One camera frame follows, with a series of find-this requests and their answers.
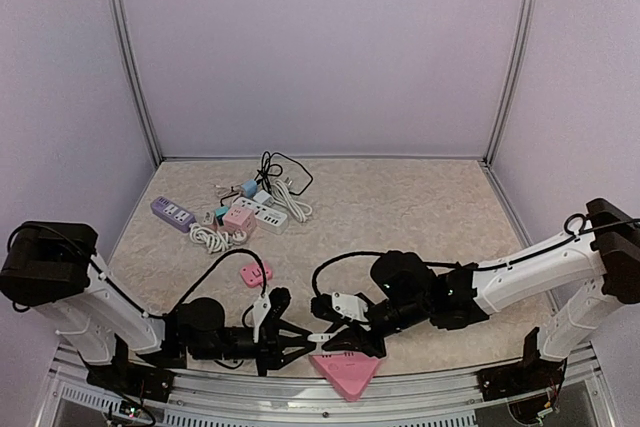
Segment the teal adapter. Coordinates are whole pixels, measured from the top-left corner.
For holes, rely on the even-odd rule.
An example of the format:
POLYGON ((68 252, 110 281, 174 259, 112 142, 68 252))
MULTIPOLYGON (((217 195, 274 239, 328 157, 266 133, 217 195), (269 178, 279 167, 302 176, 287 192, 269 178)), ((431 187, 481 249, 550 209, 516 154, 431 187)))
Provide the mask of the teal adapter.
POLYGON ((215 219, 219 226, 222 226, 224 224, 224 217, 226 216, 228 211, 229 211, 229 207, 226 205, 220 206, 215 209, 214 211, 215 219))

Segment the white plug adapter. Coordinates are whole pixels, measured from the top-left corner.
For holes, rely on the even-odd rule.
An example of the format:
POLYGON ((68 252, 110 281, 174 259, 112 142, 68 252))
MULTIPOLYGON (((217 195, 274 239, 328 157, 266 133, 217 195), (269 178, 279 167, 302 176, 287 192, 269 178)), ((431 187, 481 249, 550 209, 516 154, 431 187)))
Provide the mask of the white plug adapter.
POLYGON ((307 341, 316 344, 323 344, 331 340, 334 336, 335 333, 312 333, 308 335, 307 341))

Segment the purple power strip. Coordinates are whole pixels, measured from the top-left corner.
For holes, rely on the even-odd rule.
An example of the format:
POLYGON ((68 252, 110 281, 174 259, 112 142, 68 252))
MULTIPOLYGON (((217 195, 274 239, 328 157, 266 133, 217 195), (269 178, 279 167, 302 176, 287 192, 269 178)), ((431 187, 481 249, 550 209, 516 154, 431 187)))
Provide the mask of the purple power strip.
POLYGON ((163 196, 154 199, 150 207, 154 215, 182 233, 189 233, 191 225, 196 222, 191 211, 163 196))

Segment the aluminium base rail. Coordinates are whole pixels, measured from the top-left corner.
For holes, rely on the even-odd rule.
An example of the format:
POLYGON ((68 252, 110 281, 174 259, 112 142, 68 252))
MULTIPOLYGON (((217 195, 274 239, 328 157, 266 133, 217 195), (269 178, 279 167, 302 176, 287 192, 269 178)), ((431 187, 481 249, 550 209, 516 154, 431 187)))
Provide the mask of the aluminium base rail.
MULTIPOLYGON (((145 401, 156 426, 521 426, 507 399, 485 401, 476 372, 486 364, 422 374, 375 377, 357 402, 344 401, 322 378, 254 377, 178 371, 167 403, 145 401)), ((105 426, 121 399, 86 383, 69 345, 58 347, 36 426, 105 426)), ((569 357, 557 411, 543 426, 621 426, 591 345, 569 357)))

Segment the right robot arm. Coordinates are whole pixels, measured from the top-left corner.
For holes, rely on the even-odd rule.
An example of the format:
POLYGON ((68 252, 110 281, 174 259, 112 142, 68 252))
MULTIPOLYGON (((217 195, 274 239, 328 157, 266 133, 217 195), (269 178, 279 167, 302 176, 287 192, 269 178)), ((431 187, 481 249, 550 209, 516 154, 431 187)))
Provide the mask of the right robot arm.
POLYGON ((331 324, 309 337, 323 350, 383 358, 387 337, 421 322, 464 329, 526 298, 581 282, 560 311, 526 337, 524 359, 511 370, 523 391, 535 389, 549 376, 550 363, 564 361, 609 315, 639 301, 639 222, 603 198, 567 218, 559 234, 501 259, 462 265, 396 250, 372 256, 370 277, 385 300, 314 293, 312 314, 331 324))

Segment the light blue adapter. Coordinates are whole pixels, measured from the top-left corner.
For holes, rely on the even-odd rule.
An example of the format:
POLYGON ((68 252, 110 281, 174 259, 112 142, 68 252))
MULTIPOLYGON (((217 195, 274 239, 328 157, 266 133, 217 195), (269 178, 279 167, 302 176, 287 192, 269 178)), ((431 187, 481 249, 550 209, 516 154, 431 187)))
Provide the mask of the light blue adapter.
POLYGON ((254 179, 250 179, 242 183, 239 189, 243 197, 253 198, 258 191, 258 183, 254 179))

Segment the aluminium frame post right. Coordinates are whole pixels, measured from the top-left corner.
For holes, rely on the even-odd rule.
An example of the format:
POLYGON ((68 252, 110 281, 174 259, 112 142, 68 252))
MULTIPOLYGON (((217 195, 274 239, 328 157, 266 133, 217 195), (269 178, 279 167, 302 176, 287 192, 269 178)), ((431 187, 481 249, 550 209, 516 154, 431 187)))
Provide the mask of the aluminium frame post right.
POLYGON ((493 167, 499 147, 506 132, 508 117, 512 109, 522 65, 526 56, 531 23, 536 0, 521 0, 516 23, 516 32, 509 57, 505 81, 499 97, 498 109, 493 122, 489 143, 483 156, 488 170, 493 167))

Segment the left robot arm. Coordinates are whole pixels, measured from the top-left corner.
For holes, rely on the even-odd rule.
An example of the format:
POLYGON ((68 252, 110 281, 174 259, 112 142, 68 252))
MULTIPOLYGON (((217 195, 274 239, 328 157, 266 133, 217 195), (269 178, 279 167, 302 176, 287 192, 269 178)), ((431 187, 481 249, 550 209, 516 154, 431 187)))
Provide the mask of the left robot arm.
POLYGON ((1 292, 23 312, 34 309, 83 361, 121 392, 140 381, 135 354, 158 368, 188 359, 221 364, 252 360, 259 375, 312 352, 310 331, 282 316, 288 289, 263 287, 249 308, 251 326, 229 326, 223 306, 189 289, 165 314, 152 314, 112 279, 96 250, 97 232, 82 223, 26 221, 7 240, 1 292))

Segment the aluminium frame post left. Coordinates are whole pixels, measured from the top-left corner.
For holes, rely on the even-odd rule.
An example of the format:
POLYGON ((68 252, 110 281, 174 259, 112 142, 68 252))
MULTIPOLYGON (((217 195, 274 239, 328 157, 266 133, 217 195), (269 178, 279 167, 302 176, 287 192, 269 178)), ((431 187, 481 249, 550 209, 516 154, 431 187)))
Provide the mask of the aluminium frame post left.
POLYGON ((124 0, 108 0, 111 17, 114 24, 116 42, 131 93, 134 109, 140 123, 143 140, 150 155, 154 168, 157 169, 164 161, 160 143, 149 112, 144 95, 139 68, 136 63, 131 35, 128 28, 124 0))

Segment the pink triangular power strip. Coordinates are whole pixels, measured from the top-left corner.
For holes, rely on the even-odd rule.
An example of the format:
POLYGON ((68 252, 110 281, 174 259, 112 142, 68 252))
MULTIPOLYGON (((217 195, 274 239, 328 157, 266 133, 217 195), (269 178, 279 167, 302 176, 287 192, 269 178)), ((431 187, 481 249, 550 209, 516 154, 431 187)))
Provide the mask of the pink triangular power strip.
POLYGON ((356 402, 362 397, 381 364, 381 359, 361 352, 314 354, 309 360, 347 402, 356 402))

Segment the white power strip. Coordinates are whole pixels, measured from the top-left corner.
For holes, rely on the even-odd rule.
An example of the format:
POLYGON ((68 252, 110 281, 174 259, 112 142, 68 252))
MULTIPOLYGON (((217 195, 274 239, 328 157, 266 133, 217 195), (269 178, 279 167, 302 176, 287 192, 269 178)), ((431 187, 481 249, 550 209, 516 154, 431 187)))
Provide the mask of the white power strip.
POLYGON ((232 205, 251 210, 254 213, 257 225, 261 229, 270 233, 281 235, 288 227, 288 216, 274 208, 262 205, 244 197, 235 199, 232 205))

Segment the pink cube socket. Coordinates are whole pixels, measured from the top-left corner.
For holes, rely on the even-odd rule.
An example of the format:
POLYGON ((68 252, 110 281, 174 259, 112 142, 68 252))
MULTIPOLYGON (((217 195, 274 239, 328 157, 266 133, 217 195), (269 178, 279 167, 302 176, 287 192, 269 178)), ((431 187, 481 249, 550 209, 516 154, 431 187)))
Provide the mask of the pink cube socket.
POLYGON ((250 235, 256 228, 256 219, 254 212, 246 207, 233 206, 222 218, 222 230, 234 234, 241 231, 250 235))

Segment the aluminium frame post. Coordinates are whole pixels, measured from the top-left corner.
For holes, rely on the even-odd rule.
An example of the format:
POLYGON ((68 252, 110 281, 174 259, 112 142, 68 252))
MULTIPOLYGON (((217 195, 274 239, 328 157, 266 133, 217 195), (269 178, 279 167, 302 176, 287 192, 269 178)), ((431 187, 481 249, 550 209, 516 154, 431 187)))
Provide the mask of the aluminium frame post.
POLYGON ((144 95, 139 68, 136 63, 131 35, 128 28, 124 0, 108 0, 111 17, 114 24, 116 42, 131 93, 134 109, 140 123, 143 140, 150 155, 154 168, 157 169, 164 161, 160 143, 149 112, 144 95))
POLYGON ((516 32, 509 57, 505 81, 499 97, 498 109, 493 122, 489 143, 483 156, 488 170, 493 167, 499 147, 506 132, 508 117, 512 109, 522 65, 526 56, 531 23, 536 0, 521 0, 516 23, 516 32))

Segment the pink plug adapter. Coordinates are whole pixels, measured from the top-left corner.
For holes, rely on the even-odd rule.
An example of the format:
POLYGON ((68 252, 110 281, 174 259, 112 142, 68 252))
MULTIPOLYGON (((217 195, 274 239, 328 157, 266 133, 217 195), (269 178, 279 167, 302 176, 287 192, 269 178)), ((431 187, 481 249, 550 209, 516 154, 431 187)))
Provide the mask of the pink plug adapter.
POLYGON ((249 288, 262 286, 264 280, 269 281, 273 278, 273 270, 268 263, 264 263, 263 268, 260 268, 257 262, 252 262, 243 266, 239 273, 244 284, 249 288))

